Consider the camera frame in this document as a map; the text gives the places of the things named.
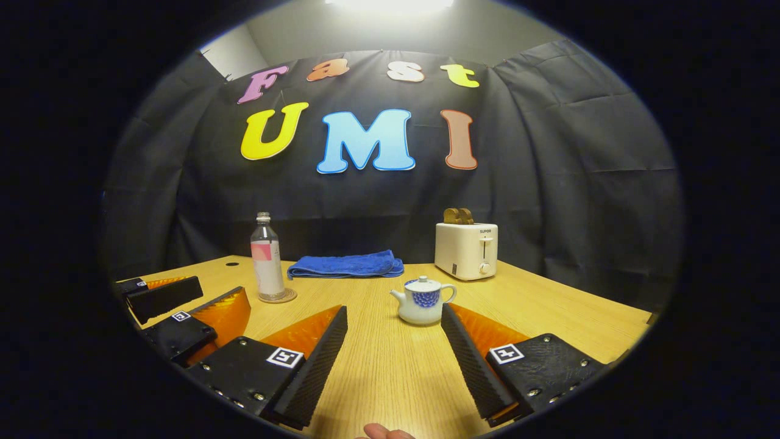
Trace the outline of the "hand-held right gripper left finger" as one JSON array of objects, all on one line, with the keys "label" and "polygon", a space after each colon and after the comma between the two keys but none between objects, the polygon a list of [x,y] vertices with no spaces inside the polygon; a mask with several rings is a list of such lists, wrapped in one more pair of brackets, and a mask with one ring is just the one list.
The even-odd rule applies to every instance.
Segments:
[{"label": "hand-held right gripper left finger", "polygon": [[309,427],[348,331],[337,305],[256,341],[235,337],[186,368],[199,385],[253,418]]}]

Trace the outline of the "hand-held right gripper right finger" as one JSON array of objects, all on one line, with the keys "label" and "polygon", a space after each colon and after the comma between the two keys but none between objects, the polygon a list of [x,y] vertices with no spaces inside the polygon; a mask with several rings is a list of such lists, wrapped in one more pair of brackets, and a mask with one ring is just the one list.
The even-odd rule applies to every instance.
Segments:
[{"label": "hand-held right gripper right finger", "polygon": [[442,307],[441,328],[490,427],[558,405],[608,367],[557,335],[529,337],[456,304]]}]

